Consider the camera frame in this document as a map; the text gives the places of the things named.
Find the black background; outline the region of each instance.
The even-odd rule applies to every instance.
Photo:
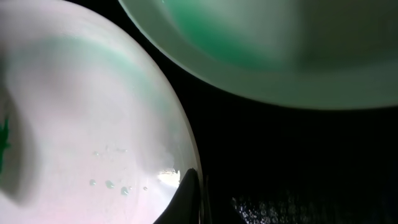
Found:
[[[171,62],[116,0],[71,2],[125,30],[173,86],[193,129],[203,172],[210,178],[215,221],[232,223],[225,220],[234,215],[229,200],[239,195],[269,198],[289,189],[340,195],[335,199],[360,205],[376,200],[375,192],[383,189],[397,158],[396,108],[310,111],[247,100]]]

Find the white plate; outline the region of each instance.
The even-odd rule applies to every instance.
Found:
[[[125,32],[65,1],[0,17],[0,223],[153,223],[189,168],[201,178],[177,96]]]
[[[163,54],[222,90],[298,108],[398,104],[395,0],[119,2]]]

